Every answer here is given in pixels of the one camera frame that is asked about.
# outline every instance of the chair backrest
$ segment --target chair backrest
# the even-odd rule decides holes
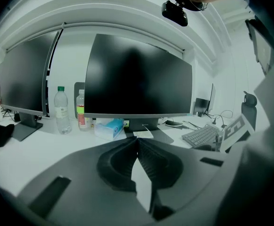
[[[254,130],[256,130],[256,120],[257,120],[257,98],[245,92],[244,102],[241,105],[241,113],[249,121]]]

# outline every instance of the desk surface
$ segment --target desk surface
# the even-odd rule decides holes
[[[189,121],[199,127],[211,122],[208,117],[200,118],[197,116],[174,117],[173,119],[175,122]],[[19,195],[21,190],[39,173],[63,157],[76,151],[109,142],[96,137],[94,129],[85,132],[80,131],[76,120],[71,120],[72,132],[67,135],[59,134],[55,119],[43,118],[40,122],[44,126],[24,141],[18,142],[11,138],[4,147],[0,148],[0,187],[15,196]],[[11,123],[14,122],[8,117],[4,118],[0,125],[7,126]],[[192,128],[188,123],[184,123],[184,125]],[[173,146],[191,147],[181,136],[192,132],[192,130],[180,130],[165,125],[158,127],[174,140]],[[126,135],[122,131],[117,140],[125,138]]]

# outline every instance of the monitor base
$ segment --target monitor base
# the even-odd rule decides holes
[[[33,132],[40,129],[43,124],[38,123],[34,119],[34,115],[25,113],[19,113],[21,122],[15,125],[12,137],[18,141],[23,141],[25,138],[30,136]]]
[[[155,119],[130,119],[129,128],[125,129],[125,134],[127,137],[133,137],[134,131],[144,131],[146,128],[151,132],[154,137],[154,140],[171,144],[174,140],[165,134],[161,129],[157,127],[158,123],[157,118]]]

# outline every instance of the white bottle label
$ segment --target white bottle label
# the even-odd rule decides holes
[[[56,107],[55,108],[55,116],[57,118],[65,118],[68,116],[68,108],[67,107]]]

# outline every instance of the tissue box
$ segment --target tissue box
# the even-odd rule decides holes
[[[97,137],[106,139],[108,141],[113,141],[122,131],[124,120],[113,119],[112,121],[103,124],[95,124],[95,135]]]

